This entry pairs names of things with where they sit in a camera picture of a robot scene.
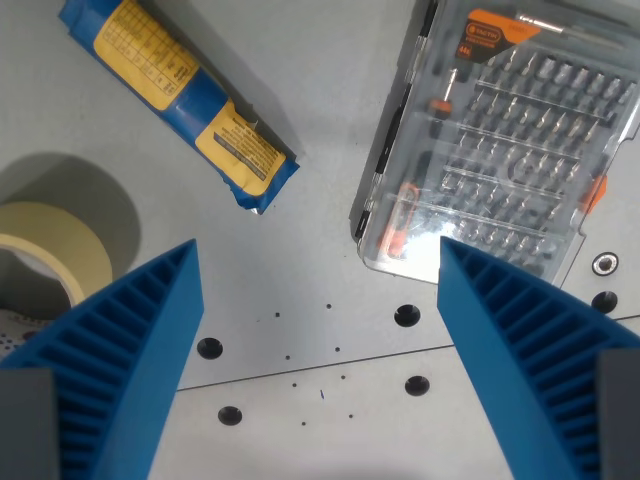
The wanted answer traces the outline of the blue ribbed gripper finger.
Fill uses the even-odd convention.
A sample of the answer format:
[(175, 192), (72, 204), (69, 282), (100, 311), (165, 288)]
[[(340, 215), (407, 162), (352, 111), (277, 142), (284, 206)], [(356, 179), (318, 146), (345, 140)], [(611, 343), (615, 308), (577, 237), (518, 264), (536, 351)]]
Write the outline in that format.
[(145, 479), (204, 313), (189, 240), (93, 294), (1, 362), (53, 375), (64, 479)]
[(437, 308), (516, 479), (600, 479), (596, 365), (638, 335), (567, 292), (443, 237)]

